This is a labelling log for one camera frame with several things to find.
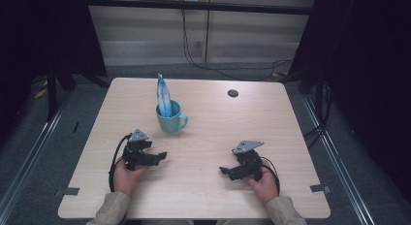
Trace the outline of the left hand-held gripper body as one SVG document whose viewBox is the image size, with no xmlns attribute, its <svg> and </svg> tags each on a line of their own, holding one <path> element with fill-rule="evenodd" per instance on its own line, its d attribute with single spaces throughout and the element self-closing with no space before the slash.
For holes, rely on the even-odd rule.
<svg viewBox="0 0 411 225">
<path fill-rule="evenodd" d="M 135 171 L 139 166 L 145 166 L 150 160 L 155 160 L 152 154 L 146 154 L 144 150 L 150 148 L 152 142 L 149 137 L 140 129 L 136 129 L 128 138 L 124 147 L 122 158 L 126 168 Z"/>
</svg>

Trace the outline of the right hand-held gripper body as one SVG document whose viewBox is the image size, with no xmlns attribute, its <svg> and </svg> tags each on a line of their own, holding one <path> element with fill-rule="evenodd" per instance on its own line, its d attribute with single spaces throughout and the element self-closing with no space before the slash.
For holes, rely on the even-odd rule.
<svg viewBox="0 0 411 225">
<path fill-rule="evenodd" d="M 240 141 L 239 144 L 232 149 L 232 153 L 239 163 L 239 174 L 244 174 L 246 177 L 253 177 L 256 181 L 262 177 L 260 168 L 263 162 L 256 148 L 263 144 L 261 141 Z"/>
</svg>

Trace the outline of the teal mug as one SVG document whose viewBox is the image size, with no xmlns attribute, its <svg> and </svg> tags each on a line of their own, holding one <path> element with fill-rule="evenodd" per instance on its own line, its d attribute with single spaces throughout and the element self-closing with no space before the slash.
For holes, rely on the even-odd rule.
<svg viewBox="0 0 411 225">
<path fill-rule="evenodd" d="M 171 100 L 172 116 L 164 117 L 160 114 L 159 107 L 156 107 L 156 114 L 161 129 L 169 134 L 175 133 L 183 129 L 188 123 L 188 116 L 181 111 L 181 106 L 178 102 Z"/>
</svg>

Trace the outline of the blue white toothpaste tube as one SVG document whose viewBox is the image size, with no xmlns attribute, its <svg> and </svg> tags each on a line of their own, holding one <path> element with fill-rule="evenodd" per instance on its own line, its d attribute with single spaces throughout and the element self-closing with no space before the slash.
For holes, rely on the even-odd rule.
<svg viewBox="0 0 411 225">
<path fill-rule="evenodd" d="M 157 80 L 157 100 L 159 114 L 163 117 L 171 117 L 173 115 L 171 96 L 161 74 L 158 75 Z"/>
</svg>

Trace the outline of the person's left hand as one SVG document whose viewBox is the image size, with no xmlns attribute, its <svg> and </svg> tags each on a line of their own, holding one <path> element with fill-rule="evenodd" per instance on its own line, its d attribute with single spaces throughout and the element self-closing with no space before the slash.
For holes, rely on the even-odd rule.
<svg viewBox="0 0 411 225">
<path fill-rule="evenodd" d="M 132 197 L 140 179 L 148 170 L 148 167 L 142 166 L 135 171 L 131 171 L 126 168 L 125 161 L 119 158 L 115 164 L 113 174 L 114 191 Z"/>
</svg>

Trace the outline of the person's right hand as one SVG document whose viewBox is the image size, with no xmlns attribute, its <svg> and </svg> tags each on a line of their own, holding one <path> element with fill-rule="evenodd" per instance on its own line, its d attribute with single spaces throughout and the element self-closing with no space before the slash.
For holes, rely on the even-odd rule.
<svg viewBox="0 0 411 225">
<path fill-rule="evenodd" d="M 279 196 L 274 174 L 267 168 L 261 169 L 262 177 L 256 181 L 252 177 L 247 177 L 245 181 L 252 187 L 258 198 L 264 203 Z"/>
</svg>

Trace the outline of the black metal stand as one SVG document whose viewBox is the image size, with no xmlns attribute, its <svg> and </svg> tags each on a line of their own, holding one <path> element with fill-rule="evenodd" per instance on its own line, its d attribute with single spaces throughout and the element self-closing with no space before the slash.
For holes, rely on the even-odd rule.
<svg viewBox="0 0 411 225">
<path fill-rule="evenodd" d="M 48 114 L 47 121 L 51 121 L 57 112 L 57 93 L 56 93 L 56 72 L 53 64 L 47 68 L 47 98 Z"/>
</svg>

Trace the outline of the black curtain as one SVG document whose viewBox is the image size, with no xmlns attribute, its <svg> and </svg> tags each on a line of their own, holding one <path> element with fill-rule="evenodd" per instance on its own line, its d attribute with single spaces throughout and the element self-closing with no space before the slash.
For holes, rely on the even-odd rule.
<svg viewBox="0 0 411 225">
<path fill-rule="evenodd" d="M 13 132 L 34 78 L 76 86 L 79 74 L 109 84 L 85 0 L 0 0 L 0 144 Z"/>
<path fill-rule="evenodd" d="M 315 0 L 290 74 L 330 84 L 355 135 L 411 204 L 411 0 Z"/>
</svg>

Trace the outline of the black horizontal bar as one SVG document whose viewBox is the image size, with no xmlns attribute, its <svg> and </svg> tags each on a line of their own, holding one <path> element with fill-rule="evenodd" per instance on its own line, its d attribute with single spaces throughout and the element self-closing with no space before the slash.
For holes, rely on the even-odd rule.
<svg viewBox="0 0 411 225">
<path fill-rule="evenodd" d="M 260 14 L 282 14 L 309 16 L 317 14 L 318 10 L 301 7 L 277 7 L 263 5 L 243 5 L 213 2 L 166 1 L 166 0 L 85 0 L 90 6 L 177 9 L 218 12 L 242 12 Z"/>
</svg>

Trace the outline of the metal floor rail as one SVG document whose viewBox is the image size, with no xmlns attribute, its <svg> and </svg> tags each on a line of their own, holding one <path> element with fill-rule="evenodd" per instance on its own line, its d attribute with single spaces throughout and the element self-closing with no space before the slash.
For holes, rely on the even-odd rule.
<svg viewBox="0 0 411 225">
<path fill-rule="evenodd" d="M 364 201 L 363 196 L 358 190 L 356 184 L 352 180 L 329 132 L 325 128 L 320 127 L 320 119 L 315 113 L 315 106 L 312 100 L 306 96 L 303 96 L 303 101 L 309 116 L 319 131 L 319 138 L 324 146 L 327 154 L 329 155 L 333 168 L 338 175 L 338 178 L 344 188 L 344 191 L 362 225 L 375 225 L 374 219 L 368 209 L 367 204 Z"/>
<path fill-rule="evenodd" d="M 71 95 L 67 94 L 57 106 L 57 110 L 50 118 L 47 119 L 42 131 L 36 139 L 36 142 L 31 146 L 27 156 L 20 162 L 18 172 L 13 178 L 11 185 L 8 187 L 4 196 L 0 200 L 0 225 L 5 225 L 13 211 L 14 206 L 32 173 L 40 155 L 42 154 L 47 142 L 57 126 L 63 110 L 65 109 Z"/>
</svg>

